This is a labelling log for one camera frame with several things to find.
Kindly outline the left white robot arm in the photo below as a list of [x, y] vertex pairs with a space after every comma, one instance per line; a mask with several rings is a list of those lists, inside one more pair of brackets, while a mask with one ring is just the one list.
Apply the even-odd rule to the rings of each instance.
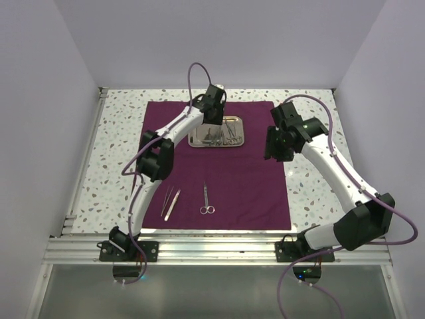
[[142, 134], [139, 151], [122, 170], [123, 176], [134, 176], [126, 219], [127, 233], [115, 226], [108, 239], [115, 254], [123, 261], [134, 259], [141, 250], [137, 238], [157, 188], [172, 172], [175, 146], [202, 124], [221, 124], [225, 103], [226, 92], [211, 86], [206, 93], [190, 99], [189, 104], [168, 124]]

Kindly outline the steel scissors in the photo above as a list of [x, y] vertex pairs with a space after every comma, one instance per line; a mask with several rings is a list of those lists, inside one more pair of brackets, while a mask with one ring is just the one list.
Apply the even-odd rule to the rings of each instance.
[[209, 195], [206, 182], [203, 183], [204, 205], [199, 209], [201, 215], [213, 214], [215, 207], [209, 204]]

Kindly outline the wide steel tweezers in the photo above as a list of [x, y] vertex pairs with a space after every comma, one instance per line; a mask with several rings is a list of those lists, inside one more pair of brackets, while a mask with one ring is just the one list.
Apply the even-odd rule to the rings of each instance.
[[169, 209], [167, 211], [167, 214], [165, 216], [165, 219], [164, 219], [165, 221], [168, 221], [169, 220], [169, 217], [170, 217], [171, 212], [172, 212], [172, 210], [173, 210], [173, 208], [174, 208], [174, 206], [175, 206], [175, 204], [177, 202], [177, 199], [179, 197], [180, 192], [181, 192], [180, 189], [176, 192], [176, 194], [175, 194], [175, 196], [174, 196], [174, 198], [173, 198], [173, 200], [172, 200], [172, 202], [171, 202], [171, 204], [169, 206]]

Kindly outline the purple cloth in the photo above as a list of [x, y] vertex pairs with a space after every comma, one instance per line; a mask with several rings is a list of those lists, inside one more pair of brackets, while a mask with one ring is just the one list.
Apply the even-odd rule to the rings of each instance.
[[[264, 159], [266, 132], [274, 121], [273, 102], [228, 102], [224, 113], [244, 125], [244, 144], [235, 148], [192, 148], [183, 138], [175, 146], [170, 176], [161, 183], [143, 220], [150, 229], [289, 230], [286, 177], [282, 163]], [[206, 182], [213, 214], [201, 215]], [[163, 216], [168, 187], [174, 187]], [[165, 216], [181, 190], [168, 221]]]

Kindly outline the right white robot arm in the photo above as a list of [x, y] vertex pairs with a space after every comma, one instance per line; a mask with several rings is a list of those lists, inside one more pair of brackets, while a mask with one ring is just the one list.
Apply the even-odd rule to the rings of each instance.
[[330, 137], [317, 118], [293, 126], [270, 126], [266, 133], [265, 159], [292, 161], [295, 154], [301, 154], [328, 183], [345, 213], [333, 224], [310, 227], [297, 235], [296, 253], [304, 261], [312, 260], [327, 247], [353, 251], [385, 235], [395, 206], [389, 193], [378, 193], [340, 158]]

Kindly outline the fine steel tweezers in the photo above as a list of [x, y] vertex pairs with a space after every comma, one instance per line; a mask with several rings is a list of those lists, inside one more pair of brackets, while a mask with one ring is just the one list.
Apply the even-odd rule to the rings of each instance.
[[166, 191], [166, 193], [165, 193], [165, 198], [164, 198], [164, 201], [163, 201], [162, 210], [161, 210], [161, 216], [163, 216], [163, 214], [164, 214], [164, 212], [165, 212], [165, 208], [166, 208], [166, 206], [167, 206], [167, 204], [168, 204], [168, 202], [169, 202], [169, 199], [170, 199], [170, 197], [171, 197], [171, 195], [172, 195], [173, 188], [174, 188], [174, 187], [168, 187], [168, 188], [167, 188], [167, 191]]

